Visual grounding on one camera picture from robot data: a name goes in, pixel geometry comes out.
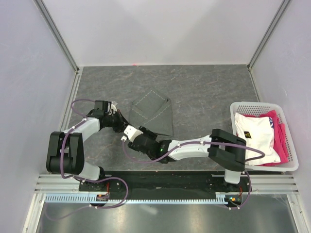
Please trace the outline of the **grey cloth napkin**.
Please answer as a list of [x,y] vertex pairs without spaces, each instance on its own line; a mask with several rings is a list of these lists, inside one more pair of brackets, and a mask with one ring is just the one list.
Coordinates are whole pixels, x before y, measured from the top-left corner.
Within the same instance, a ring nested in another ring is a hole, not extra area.
[[162,136],[173,136],[173,111],[171,99],[155,88],[150,88],[131,102],[129,123],[143,126]]

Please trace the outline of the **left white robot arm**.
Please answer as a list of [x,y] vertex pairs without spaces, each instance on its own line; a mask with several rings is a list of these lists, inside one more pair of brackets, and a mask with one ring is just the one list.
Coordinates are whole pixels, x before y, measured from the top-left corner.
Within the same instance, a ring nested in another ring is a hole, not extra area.
[[94,108],[71,128],[53,132],[50,135],[46,169],[49,173],[60,174],[62,178],[75,178],[89,182],[96,191],[105,189],[107,180],[104,169],[85,160],[84,142],[103,128],[112,128],[122,133],[128,121],[111,101],[94,100]]

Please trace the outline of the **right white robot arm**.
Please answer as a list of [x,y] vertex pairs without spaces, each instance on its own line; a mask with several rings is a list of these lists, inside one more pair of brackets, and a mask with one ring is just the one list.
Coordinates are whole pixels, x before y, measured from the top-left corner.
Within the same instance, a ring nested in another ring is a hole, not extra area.
[[225,169],[223,187],[234,191],[240,186],[245,169],[246,141],[220,129],[190,140],[157,141],[157,135],[144,127],[127,126],[122,141],[129,140],[128,148],[146,154],[150,161],[166,164],[190,158],[210,158]]

